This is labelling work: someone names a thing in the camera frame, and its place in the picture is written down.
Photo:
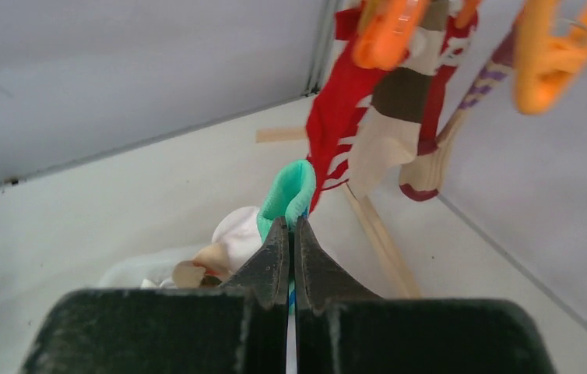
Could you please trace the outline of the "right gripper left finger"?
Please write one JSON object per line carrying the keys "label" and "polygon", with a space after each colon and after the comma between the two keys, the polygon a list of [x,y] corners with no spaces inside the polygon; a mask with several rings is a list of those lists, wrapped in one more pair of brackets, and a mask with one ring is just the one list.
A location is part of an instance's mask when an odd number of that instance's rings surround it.
{"label": "right gripper left finger", "polygon": [[80,289],[47,314],[22,373],[283,373],[289,231],[215,288]]}

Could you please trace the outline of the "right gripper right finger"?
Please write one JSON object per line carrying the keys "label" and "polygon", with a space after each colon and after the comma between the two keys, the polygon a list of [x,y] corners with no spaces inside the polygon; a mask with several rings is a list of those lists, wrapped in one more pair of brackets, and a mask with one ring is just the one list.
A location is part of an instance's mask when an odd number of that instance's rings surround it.
{"label": "right gripper right finger", "polygon": [[386,299],[294,232],[300,373],[553,373],[536,324],[492,298]]}

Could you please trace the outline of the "mint green sock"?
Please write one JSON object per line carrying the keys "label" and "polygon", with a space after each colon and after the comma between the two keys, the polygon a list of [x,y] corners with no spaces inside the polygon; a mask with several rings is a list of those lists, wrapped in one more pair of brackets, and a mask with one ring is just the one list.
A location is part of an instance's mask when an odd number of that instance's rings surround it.
{"label": "mint green sock", "polygon": [[283,217],[293,231],[298,218],[308,216],[315,189],[315,170],[307,160],[293,161],[278,172],[255,218],[262,245],[277,218]]}

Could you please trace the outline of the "orange clothes peg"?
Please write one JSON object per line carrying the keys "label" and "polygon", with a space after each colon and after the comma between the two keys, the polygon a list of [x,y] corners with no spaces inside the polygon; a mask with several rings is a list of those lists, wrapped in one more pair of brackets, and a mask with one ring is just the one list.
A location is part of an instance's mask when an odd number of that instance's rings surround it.
{"label": "orange clothes peg", "polygon": [[353,61],[362,69],[392,70],[405,58],[429,0],[368,0],[358,22]]}

